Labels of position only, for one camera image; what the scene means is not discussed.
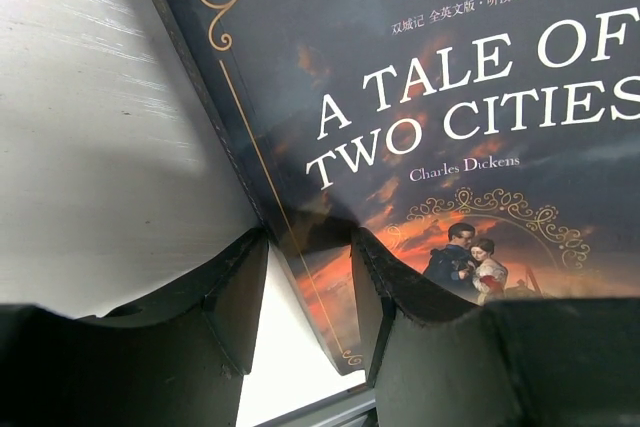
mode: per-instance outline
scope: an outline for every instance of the man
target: man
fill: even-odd
[[[475,302],[478,291],[473,286],[476,262],[469,252],[476,229],[469,224],[457,223],[449,227],[449,243],[444,249],[433,249],[424,276],[440,287],[464,299]]]

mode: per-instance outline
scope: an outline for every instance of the letter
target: letter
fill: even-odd
[[[331,114],[329,117],[327,117],[327,106],[329,106],[331,110],[333,110],[333,114]],[[322,120],[320,121],[320,135],[318,136],[318,140],[329,135],[329,134],[326,134],[324,131],[324,124],[326,124],[327,121],[334,119],[336,117],[340,119],[340,127],[338,127],[339,129],[342,129],[347,125],[351,125],[351,122],[347,120],[347,118],[344,116],[340,108],[336,105],[333,98],[329,94],[326,94],[322,101]]]
[[[346,147],[347,144],[342,144],[339,147],[336,147],[336,151],[340,152],[342,158],[347,163],[349,168],[355,173],[358,172],[358,168],[360,166],[360,157],[364,157],[364,160],[369,165],[373,165],[373,161],[376,158],[376,146],[378,145],[378,134],[382,129],[376,129],[371,131],[371,135],[373,135],[373,146],[371,147],[371,153],[367,152],[364,146],[362,145],[363,135],[357,137],[351,141],[352,144],[356,146],[356,160],[355,162],[351,160],[349,154],[347,153]]]
[[[413,126],[413,130],[415,130],[415,139],[413,139],[413,144],[411,144],[411,147],[409,147],[408,149],[398,150],[393,145],[393,131],[396,130],[396,127],[398,127],[400,124],[403,124],[405,122]],[[391,127],[389,127],[389,131],[387,132],[387,149],[389,149],[389,152],[396,155],[408,154],[409,152],[414,150],[416,147],[418,147],[418,145],[420,145],[421,140],[422,140],[422,127],[420,126],[420,124],[413,119],[400,119]]]
[[[474,40],[472,44],[477,46],[478,51],[478,77],[474,80],[474,82],[484,82],[485,80],[498,79],[500,77],[508,77],[511,72],[511,67],[513,66],[513,61],[509,62],[509,64],[502,70],[502,72],[498,72],[497,74],[487,75],[485,72],[485,63],[489,60],[493,61],[494,66],[498,66],[500,62],[500,52],[498,51],[498,47],[493,50],[493,53],[489,56],[486,55],[484,51],[484,44],[487,42],[492,42],[494,40],[502,40],[507,45],[511,45],[511,39],[509,38],[509,34],[500,34],[494,35],[493,37],[487,37],[485,39]]]
[[[320,176],[322,177],[322,184],[323,184],[320,190],[324,190],[327,187],[333,185],[333,182],[329,182],[329,176],[327,176],[327,169],[324,165],[325,157],[331,157],[332,159],[335,159],[336,154],[334,154],[333,151],[330,150],[326,154],[318,157],[316,160],[313,160],[307,163],[307,175],[309,175],[309,171],[311,170],[311,167],[313,166],[313,164],[318,164],[318,170],[320,170]]]
[[[551,115],[553,114],[553,93],[558,90],[558,88],[545,87],[540,90],[544,92],[544,122],[540,124],[540,127],[553,127],[556,125],[556,123],[551,120]]]
[[[447,115],[444,116],[444,131],[449,137],[456,140],[464,140],[464,139],[468,139],[469,137],[473,137],[476,134],[476,132],[480,130],[480,127],[476,127],[471,131],[471,133],[467,135],[458,135],[453,131],[453,129],[451,128],[451,117],[453,117],[453,114],[455,113],[455,111],[461,107],[469,107],[471,110],[473,110],[474,113],[476,114],[478,113],[478,106],[476,105],[475,102],[461,102],[449,109],[449,111],[447,112]]]
[[[540,100],[536,89],[526,90],[524,92],[515,92],[513,94],[504,94],[502,96],[502,102],[500,103],[501,106],[504,106],[504,104],[511,99],[516,99],[516,125],[511,129],[512,131],[526,129],[526,127],[522,125],[522,107],[525,95],[533,97],[535,100]]]
[[[367,88],[367,84],[371,79],[376,79],[376,86],[378,87],[378,99],[380,100],[380,107],[378,107],[378,110],[376,112],[380,112],[381,110],[391,107],[391,105],[387,104],[387,96],[384,93],[384,82],[382,81],[382,74],[385,74],[387,72],[394,77],[398,76],[395,67],[393,65],[390,65],[389,67],[374,72],[373,74],[365,75],[362,82],[362,90],[364,90]]]
[[[630,15],[636,22],[640,21],[640,14],[638,13],[637,7],[596,15],[596,18],[600,19],[600,36],[598,37],[598,54],[591,59],[591,62],[598,62],[600,60],[608,60],[611,58],[610,55],[607,55],[607,40],[618,39],[618,44],[624,45],[624,36],[627,31],[626,22],[622,22],[622,26],[617,32],[609,32],[609,20],[611,17],[615,17],[617,15]]]
[[[487,125],[488,125],[487,131],[484,133],[484,135],[497,134],[498,132],[500,132],[499,130],[496,129],[496,112],[495,112],[496,100],[498,100],[498,97],[488,97],[484,100],[487,103]]]
[[[599,122],[602,116],[604,115],[604,107],[602,107],[600,111],[593,117],[589,117],[588,119],[575,118],[575,108],[577,106],[584,107],[584,110],[586,112],[589,112],[589,109],[591,108],[590,92],[587,94],[587,96],[584,99],[576,100],[576,89],[579,89],[580,87],[596,87],[600,92],[604,92],[604,85],[600,80],[598,80],[597,82],[583,82],[581,84],[565,85],[564,88],[569,91],[567,93],[567,119],[564,122],[560,122],[560,125],[587,124],[589,122]]]
[[[417,80],[411,80],[411,78],[413,77],[414,71],[418,74]],[[431,86],[431,83],[427,78],[427,74],[424,73],[424,69],[422,68],[422,65],[420,65],[420,61],[418,60],[417,57],[414,57],[413,59],[411,59],[411,65],[409,66],[409,73],[407,74],[407,83],[404,87],[404,96],[400,100],[401,104],[404,104],[405,102],[409,102],[411,100],[411,97],[409,97],[409,89],[414,85],[418,85],[418,84],[422,84],[422,86],[424,87],[424,94],[422,95],[433,94],[436,91]]]
[[[621,99],[621,100],[628,100],[629,102],[640,102],[640,95],[631,94],[629,92],[625,92],[624,90],[622,90],[622,86],[624,84],[626,84],[627,82],[632,81],[632,80],[635,80],[636,82],[640,82],[640,76],[632,75],[631,77],[627,77],[625,79],[622,79],[613,88],[613,94],[616,97],[618,97],[619,99]],[[617,120],[617,119],[639,120],[640,119],[640,114],[626,115],[626,114],[623,114],[622,112],[620,112],[618,109],[616,109],[615,105],[612,105],[611,106],[611,120]]]
[[[576,45],[576,49],[573,51],[573,54],[571,55],[571,57],[569,57],[568,60],[566,60],[565,62],[556,64],[554,62],[551,62],[549,60],[549,57],[547,56],[547,41],[549,40],[549,36],[551,35],[551,33],[556,28],[561,27],[563,25],[570,25],[574,29],[576,29],[576,33],[578,34],[578,43]],[[571,65],[576,60],[578,60],[578,58],[582,55],[582,52],[584,52],[584,48],[586,47],[586,45],[587,45],[587,31],[582,26],[582,24],[580,22],[577,22],[575,20],[570,20],[570,19],[561,20],[551,25],[547,30],[544,31],[544,33],[542,34],[542,37],[540,37],[540,41],[538,42],[538,58],[540,59],[540,62],[542,62],[547,67],[551,67],[552,69],[559,69],[560,67],[566,67],[567,65]]]
[[[469,168],[469,162],[467,162],[468,160],[473,161],[473,167]],[[470,170],[475,170],[478,168],[478,161],[474,158],[469,158],[469,159],[464,159],[464,171],[468,172]]]
[[[420,169],[413,169],[411,171],[411,173],[409,174],[409,178],[411,179],[412,182],[417,182],[417,181],[422,180],[424,178],[424,177],[420,177],[420,171],[421,171]],[[417,179],[413,178],[413,173],[414,172],[418,172],[418,178]]]
[[[449,73],[449,52],[453,50],[453,47],[447,47],[446,49],[439,50],[437,53],[440,57],[442,57],[442,87],[440,87],[440,91],[455,89],[456,87],[462,87],[463,85],[467,85],[469,83],[469,78],[471,77],[471,71],[467,70],[464,78],[455,84],[451,83],[451,74]]]

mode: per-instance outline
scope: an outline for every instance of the dark hair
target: dark hair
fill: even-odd
[[[462,232],[472,232],[473,235],[476,235],[476,229],[473,227],[473,225],[459,222],[449,227],[449,240],[453,239],[454,237],[462,237]]]
[[[488,254],[493,255],[496,249],[496,243],[491,239],[478,239],[473,244],[471,244],[471,248],[473,249],[474,247],[478,247]]]

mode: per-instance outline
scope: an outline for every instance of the white table surface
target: white table surface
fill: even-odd
[[[104,314],[256,223],[150,0],[0,0],[0,301]],[[270,255],[239,427],[340,377]]]

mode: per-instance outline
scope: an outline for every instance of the book cover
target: book cover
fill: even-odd
[[[477,303],[640,293],[638,0],[155,2],[341,373],[352,222]]]

